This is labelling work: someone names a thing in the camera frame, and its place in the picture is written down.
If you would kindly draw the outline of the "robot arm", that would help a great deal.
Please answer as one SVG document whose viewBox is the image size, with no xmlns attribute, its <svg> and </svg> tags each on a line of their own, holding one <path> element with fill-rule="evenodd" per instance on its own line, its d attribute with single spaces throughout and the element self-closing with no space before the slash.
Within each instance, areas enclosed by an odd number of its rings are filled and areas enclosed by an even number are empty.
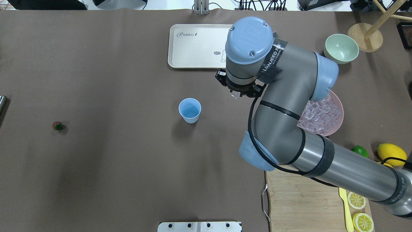
<svg viewBox="0 0 412 232">
<path fill-rule="evenodd" d="M 239 148 L 244 160 L 346 189 L 411 219 L 411 170 L 378 164 L 303 126 L 308 103 L 329 96 L 339 73 L 336 62 L 284 41 L 254 16 L 231 25 L 225 54 L 226 67 L 215 78 L 240 97 L 253 98 Z"/>
</svg>

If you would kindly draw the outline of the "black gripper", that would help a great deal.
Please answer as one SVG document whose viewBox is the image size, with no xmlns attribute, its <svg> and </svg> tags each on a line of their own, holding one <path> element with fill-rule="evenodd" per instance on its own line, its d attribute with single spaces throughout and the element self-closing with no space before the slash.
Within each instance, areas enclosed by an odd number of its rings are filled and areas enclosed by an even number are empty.
<svg viewBox="0 0 412 232">
<path fill-rule="evenodd" d="M 261 97 L 265 86 L 257 85 L 255 80 L 252 80 L 248 84 L 238 84 L 231 80 L 228 76 L 230 72 L 219 68 L 216 72 L 215 79 L 224 87 L 231 91 L 237 91 L 241 93 L 241 97 L 246 96 L 249 98 L 259 98 Z"/>
</svg>

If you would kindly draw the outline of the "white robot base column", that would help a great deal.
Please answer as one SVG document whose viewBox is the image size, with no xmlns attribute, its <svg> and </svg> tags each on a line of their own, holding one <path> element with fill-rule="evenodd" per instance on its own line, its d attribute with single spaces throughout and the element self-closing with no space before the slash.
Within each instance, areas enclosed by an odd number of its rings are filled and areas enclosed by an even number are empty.
<svg viewBox="0 0 412 232">
<path fill-rule="evenodd" d="M 163 222 L 158 232 L 242 232 L 242 223 L 236 221 Z"/>
</svg>

